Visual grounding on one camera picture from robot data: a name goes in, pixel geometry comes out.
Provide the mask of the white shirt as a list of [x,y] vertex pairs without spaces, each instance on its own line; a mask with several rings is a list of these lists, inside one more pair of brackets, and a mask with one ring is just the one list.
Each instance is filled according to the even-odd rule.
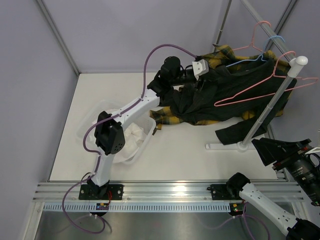
[[98,122],[105,121],[95,127],[95,144],[105,154],[114,154],[114,164],[131,165],[143,145],[147,135],[144,129],[131,123],[126,129],[121,122],[111,119],[111,114],[102,111]]

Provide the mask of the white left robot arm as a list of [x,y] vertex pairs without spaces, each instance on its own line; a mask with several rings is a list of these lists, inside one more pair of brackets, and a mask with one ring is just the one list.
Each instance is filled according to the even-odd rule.
[[82,140],[83,148],[91,152],[86,140],[89,133],[94,132],[97,148],[93,153],[97,153],[98,157],[93,172],[80,181],[79,199],[121,200],[123,186],[111,184],[110,176],[114,157],[125,146],[125,130],[143,114],[159,106],[174,86],[194,84],[208,72],[208,62],[200,57],[192,62],[190,69],[183,69],[178,57],[167,57],[154,79],[144,86],[140,97],[112,113],[102,111]]

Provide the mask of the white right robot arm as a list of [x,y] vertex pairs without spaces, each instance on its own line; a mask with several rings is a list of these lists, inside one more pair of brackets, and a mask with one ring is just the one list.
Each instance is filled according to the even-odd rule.
[[[311,140],[296,142],[262,137],[253,139],[262,163],[276,172],[287,170],[295,183],[308,196],[315,207],[320,205],[320,165],[313,158],[320,158],[320,148],[311,146]],[[301,198],[289,185],[271,192],[260,191],[244,174],[237,172],[226,183],[207,187],[213,200],[242,201],[249,203],[267,217],[287,240],[318,240],[320,228],[316,223],[302,219],[281,208],[275,201],[289,202]]]

